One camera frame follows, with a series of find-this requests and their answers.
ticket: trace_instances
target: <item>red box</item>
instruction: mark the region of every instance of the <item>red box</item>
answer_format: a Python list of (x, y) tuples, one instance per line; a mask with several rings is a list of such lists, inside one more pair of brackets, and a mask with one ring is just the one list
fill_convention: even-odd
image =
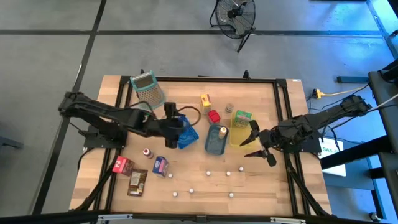
[(220, 122), (221, 118), (218, 115), (216, 110), (211, 110), (207, 114), (207, 120), (209, 121), (210, 124), (218, 124)]
[(118, 156), (113, 166), (113, 172), (130, 176), (134, 168), (134, 162), (123, 156)]

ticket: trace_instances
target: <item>wooden tabletop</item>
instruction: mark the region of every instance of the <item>wooden tabletop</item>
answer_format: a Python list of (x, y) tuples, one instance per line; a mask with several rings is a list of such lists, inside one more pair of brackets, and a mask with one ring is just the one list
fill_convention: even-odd
[[(120, 76), (106, 75), (99, 90), (98, 101), (114, 105), (118, 92)], [(203, 82), (159, 82), (167, 101), (176, 102), (177, 108), (195, 106), (200, 108), (200, 95), (208, 93), (212, 109), (221, 116), (221, 124), (230, 128), (231, 114), (225, 113), (227, 103), (234, 109), (241, 109), (254, 114), (261, 129), (270, 129), (277, 125), (278, 117), (275, 107), (274, 92), (271, 84), (266, 83), (203, 83)], [(308, 113), (303, 86), (300, 80), (287, 80), (290, 104), (293, 116)], [(282, 89), (280, 97), (284, 118), (286, 110)], [(131, 103), (138, 102), (135, 93)], [(163, 107), (155, 110), (156, 115), (164, 116)], [(187, 118), (194, 122), (197, 112), (184, 110)], [(280, 215), (291, 216), (289, 187), (283, 155), (271, 149), (277, 165), (269, 167), (259, 157), (243, 155), (260, 149), (259, 143), (251, 149), (233, 147), (227, 144), (222, 156), (206, 153), (204, 143), (209, 123), (202, 116), (194, 126), (199, 140), (185, 149), (169, 149), (164, 146), (163, 138), (144, 138), (129, 133), (122, 156), (134, 161), (136, 169), (147, 169), (144, 193), (141, 197), (127, 196), (129, 177), (118, 174), (114, 188), (112, 212), (132, 213), (179, 213), (179, 214), (212, 214), (212, 215)], [(142, 154), (149, 148), (155, 156), (164, 156), (169, 162), (168, 177), (157, 177), (152, 173), (155, 158), (148, 159)], [(80, 171), (73, 191), (70, 208), (81, 204), (98, 182), (104, 149), (94, 149), (82, 160)], [(312, 154), (301, 153), (305, 183), (317, 202), (327, 212), (331, 212), (329, 199), (323, 180), (319, 160)], [(296, 188), (298, 210), (303, 213), (299, 188)], [(100, 207), (105, 204), (108, 184), (104, 187)]]

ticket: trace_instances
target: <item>gray floor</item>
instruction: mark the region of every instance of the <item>gray floor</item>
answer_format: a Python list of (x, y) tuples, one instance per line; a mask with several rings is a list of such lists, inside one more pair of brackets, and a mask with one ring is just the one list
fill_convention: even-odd
[[(386, 30), (398, 20), (385, 0), (372, 0)], [(89, 1), (0, 0), (0, 29), (90, 30), (100, 4)], [(214, 1), (108, 1), (100, 30), (208, 30)], [(378, 30), (364, 2), (257, 1), (258, 30)], [(0, 135), (22, 141), (21, 150), (0, 151), (0, 216), (30, 211), (38, 179), (60, 122), (57, 106), (71, 89), (88, 36), (0, 35)], [(393, 58), (380, 36), (252, 36), (241, 53), (238, 41), (222, 35), (97, 36), (81, 91), (96, 98), (103, 75), (135, 75), (140, 68), (160, 76), (300, 78), (306, 94), (313, 88), (333, 93), (361, 85), (337, 84), (338, 75), (363, 76)], [(375, 105), (369, 88), (361, 95)], [(313, 100), (320, 108), (340, 96)], [(82, 128), (86, 125), (77, 120)], [(382, 136), (377, 112), (336, 130), (341, 138), (368, 141)], [(83, 138), (68, 129), (44, 207), (68, 209)], [(333, 213), (368, 220), (370, 192), (328, 187)], [(388, 222), (396, 222), (393, 210)]]

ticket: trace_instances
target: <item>small red packet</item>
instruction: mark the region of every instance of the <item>small red packet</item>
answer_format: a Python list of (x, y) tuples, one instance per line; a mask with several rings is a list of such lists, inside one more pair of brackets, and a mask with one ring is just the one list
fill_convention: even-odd
[(113, 166), (113, 172), (130, 176), (134, 168), (134, 162), (123, 156), (118, 156)]

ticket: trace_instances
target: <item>electric fan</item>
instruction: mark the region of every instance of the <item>electric fan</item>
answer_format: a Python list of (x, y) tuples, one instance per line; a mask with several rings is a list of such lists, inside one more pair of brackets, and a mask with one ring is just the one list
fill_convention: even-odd
[[(216, 13), (217, 25), (211, 23), (214, 13)], [(209, 22), (211, 27), (218, 26), (225, 36), (242, 39), (237, 51), (239, 53), (250, 34), (256, 29), (253, 27), (255, 19), (254, 0), (216, 0)]]

